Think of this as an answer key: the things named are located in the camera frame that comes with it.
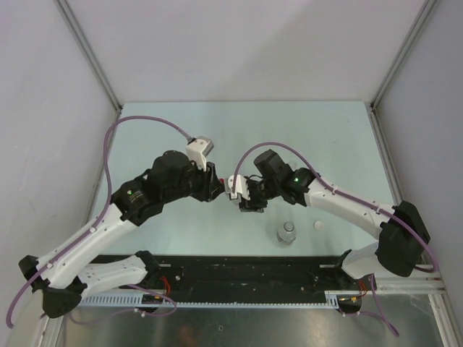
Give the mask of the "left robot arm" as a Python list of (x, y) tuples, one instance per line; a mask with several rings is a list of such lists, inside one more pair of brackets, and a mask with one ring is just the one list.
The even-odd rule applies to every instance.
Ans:
[(150, 289), (160, 280), (160, 265), (149, 251), (123, 260), (94, 265), (109, 245), (160, 214), (164, 205), (192, 197), (211, 202), (224, 192), (213, 163), (200, 168), (184, 153), (170, 150), (152, 168), (125, 182), (101, 213), (50, 254), (26, 256), (20, 269), (34, 291), (43, 294), (50, 318), (71, 312), (83, 299), (120, 286)]

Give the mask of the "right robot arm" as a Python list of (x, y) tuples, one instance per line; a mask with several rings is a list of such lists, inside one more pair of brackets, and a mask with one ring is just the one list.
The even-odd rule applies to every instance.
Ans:
[(263, 212), (277, 197), (290, 205), (323, 210), (362, 229), (375, 243), (345, 251), (334, 265), (334, 283), (350, 290), (366, 275), (386, 271), (408, 278), (420, 270), (418, 262), (430, 235), (415, 205), (363, 200), (344, 192), (304, 166), (296, 170), (273, 150), (260, 154), (254, 164), (258, 180), (234, 173), (225, 183), (231, 200), (242, 212)]

